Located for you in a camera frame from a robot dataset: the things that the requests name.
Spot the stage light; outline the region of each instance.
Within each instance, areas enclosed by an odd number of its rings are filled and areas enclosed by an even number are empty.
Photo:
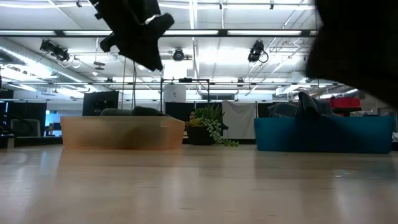
[[[49,40],[42,41],[40,50],[46,54],[50,54],[51,56],[57,58],[57,60],[62,62],[67,62],[70,59],[68,49],[61,48],[60,46],[51,43]]]
[[[267,60],[265,61],[260,60],[262,54],[267,56]],[[253,48],[250,49],[248,60],[249,62],[252,63],[258,61],[266,63],[268,61],[268,54],[264,51],[264,44],[262,43],[262,40],[257,40],[256,43],[254,43]]]
[[[176,62],[181,62],[184,60],[184,53],[182,52],[182,49],[175,49],[175,52],[173,54],[173,60]]]

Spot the ceiling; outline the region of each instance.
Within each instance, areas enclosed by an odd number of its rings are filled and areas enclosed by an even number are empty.
[[[228,6],[220,10],[219,0],[197,0],[198,10],[196,16],[190,19],[189,2],[194,0],[159,0],[162,13],[170,13],[175,19],[171,29],[312,29],[320,25],[319,18],[308,0],[275,0],[275,8],[269,10],[270,1],[260,0],[223,0],[223,5]],[[81,0],[83,5],[88,1]],[[1,4],[12,4],[20,7],[50,6],[75,4],[74,0],[13,0],[0,1]],[[259,4],[257,8],[247,9],[238,4]],[[202,9],[211,6],[214,9]],[[97,20],[96,11],[91,6],[60,7],[49,9],[25,9],[0,7],[0,29],[78,29],[78,30],[108,30],[109,27],[103,20]],[[131,82],[134,64],[117,54],[115,48],[109,55],[103,55],[102,50],[96,47],[94,38],[40,38],[40,37],[0,37],[11,41],[24,49],[43,55],[39,50],[44,39],[65,47],[71,55],[76,55],[81,61],[72,59],[63,63],[71,72],[77,73],[86,80],[103,82],[107,78],[114,78],[121,82],[123,75]],[[297,82],[294,74],[305,70],[305,61],[312,44],[312,38],[260,38],[268,46],[269,61],[262,66],[260,63],[249,63],[248,53],[256,40],[255,37],[199,37],[195,38],[197,44],[197,77],[209,78],[215,82],[236,82],[238,78],[245,78],[246,82],[263,82],[268,78],[278,78],[278,82]],[[159,40],[159,50],[164,64],[172,63],[170,52],[176,48],[183,49],[184,53],[192,56],[193,40],[191,37],[163,37]],[[53,63],[57,61],[49,55],[44,56]],[[103,71],[95,70],[94,61],[104,62]],[[193,61],[184,62],[188,65],[188,77],[194,77]],[[149,72],[138,67],[139,82],[160,80],[160,72]],[[260,89],[269,89],[269,86],[259,86]]]

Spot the fluorescent light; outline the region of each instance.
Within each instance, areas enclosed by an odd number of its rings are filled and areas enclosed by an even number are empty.
[[[56,35],[52,30],[0,30],[0,35]]]
[[[300,30],[229,30],[228,35],[301,35]]]
[[[66,30],[65,35],[110,35],[111,30]]]
[[[223,7],[225,9],[270,9],[270,4],[227,4]],[[275,4],[274,10],[309,10],[314,9],[314,6],[297,6],[292,4]]]
[[[355,93],[357,91],[358,91],[358,89],[353,89],[353,90],[347,91],[345,94]]]
[[[46,67],[45,65],[42,65],[41,63],[36,63],[35,60],[32,60],[30,58],[27,58],[25,56],[22,56],[20,54],[17,54],[11,50],[8,50],[4,47],[0,47],[0,50],[5,51],[6,53],[11,54],[14,57],[17,57],[19,59],[21,59],[22,61],[24,61],[26,63],[26,65],[24,66],[24,70],[26,70],[26,68],[28,69],[28,72],[33,73],[33,74],[40,74],[40,75],[51,75],[52,74],[52,70],[49,70],[48,67]]]
[[[68,90],[68,89],[64,89],[64,88],[60,88],[57,89],[57,91],[61,94],[67,95],[67,96],[72,96],[74,98],[83,98],[84,94],[79,93],[78,91],[74,91],[74,90]]]
[[[3,78],[8,78],[10,80],[33,81],[33,82],[40,81],[39,79],[37,79],[34,76],[29,76],[29,75],[23,74],[21,72],[17,72],[15,70],[7,68],[7,67],[4,67],[4,70],[2,70],[2,72],[1,72],[1,76]]]
[[[218,35],[218,30],[167,30],[164,35]]]
[[[73,55],[73,56],[95,56],[95,55],[108,56],[108,55],[117,55],[118,53],[116,53],[116,52],[108,52],[108,53],[105,53],[105,52],[97,52],[97,53],[95,53],[95,52],[92,52],[92,53],[76,52],[76,53],[69,53],[69,54]]]
[[[15,88],[20,88],[20,89],[27,90],[27,91],[36,91],[35,88],[27,86],[27,85],[23,85],[23,84],[21,84],[19,86],[13,85],[13,84],[9,84],[9,86],[12,86],[12,87],[15,87]]]

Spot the white ceiling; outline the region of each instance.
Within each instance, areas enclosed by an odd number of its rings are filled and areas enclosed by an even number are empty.
[[[55,4],[74,4],[72,0],[53,0]],[[188,0],[161,0],[163,4],[188,5]],[[219,3],[219,0],[198,0],[199,4]],[[275,4],[298,4],[300,0],[275,0]],[[48,5],[46,0],[14,0],[0,1],[7,4],[21,5]],[[224,0],[223,4],[232,3],[260,3],[269,4],[270,1],[254,0]],[[170,13],[175,19],[172,29],[190,29],[190,15],[187,9],[175,9],[162,7],[162,13]],[[17,9],[0,7],[0,29],[109,29],[102,20],[97,20],[94,16],[96,11],[92,7],[68,7],[60,9]],[[287,23],[285,29],[316,29],[315,11],[303,10],[267,10],[267,9],[225,9],[224,28],[225,29],[281,29],[286,20],[292,18]],[[220,29],[222,13],[219,9],[198,10],[197,29]],[[42,38],[10,37],[8,40],[17,43],[35,53],[42,54],[39,47]],[[96,40],[92,38],[51,38],[54,43],[68,48],[72,53],[93,53],[96,51]],[[247,57],[249,49],[257,38],[197,38],[199,76],[201,78],[224,78],[236,81],[239,77],[245,77],[253,65],[248,63]],[[266,46],[273,38],[262,38]],[[261,69],[255,69],[251,77],[256,77],[259,81],[267,77],[282,77],[289,81],[290,73],[293,71],[303,71],[305,67],[305,57],[308,54],[312,39],[300,39],[296,44],[303,44],[304,48],[295,54],[293,59],[288,60],[288,56],[297,50],[298,45],[294,45],[297,39],[277,38],[271,46],[271,50],[279,50],[280,53],[270,53],[269,63]],[[159,40],[159,50],[163,54],[174,51],[175,48],[182,48],[186,54],[193,54],[192,39],[188,37],[163,37]],[[105,77],[122,77],[124,70],[124,58],[117,54],[109,56],[99,56],[97,61],[106,63],[105,70],[94,77],[93,62],[94,55],[78,56],[82,61],[79,68],[69,67],[70,70],[86,76],[92,80],[104,80]],[[127,60],[126,75],[132,75],[132,62]],[[285,62],[278,71],[273,73],[279,63]],[[139,76],[152,76],[159,78],[159,72],[148,72],[138,70]],[[188,76],[193,76],[193,71],[188,71]]]

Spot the cable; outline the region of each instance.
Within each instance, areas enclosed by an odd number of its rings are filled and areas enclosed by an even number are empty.
[[[132,82],[132,97],[134,97],[134,108],[136,107],[136,83],[137,83],[137,68],[136,68],[136,62],[133,62],[134,65],[134,70],[133,70],[133,75],[134,79]]]
[[[123,85],[122,85],[122,110],[123,110],[123,98],[124,98],[124,78],[126,77],[126,60],[127,58],[124,58],[124,68],[123,68]]]
[[[262,50],[262,52],[267,56],[267,60],[261,61],[261,60],[259,59],[259,62],[261,62],[261,63],[266,63],[266,62],[268,62],[268,60],[269,60],[269,56],[268,56],[267,52],[264,51],[264,49]]]

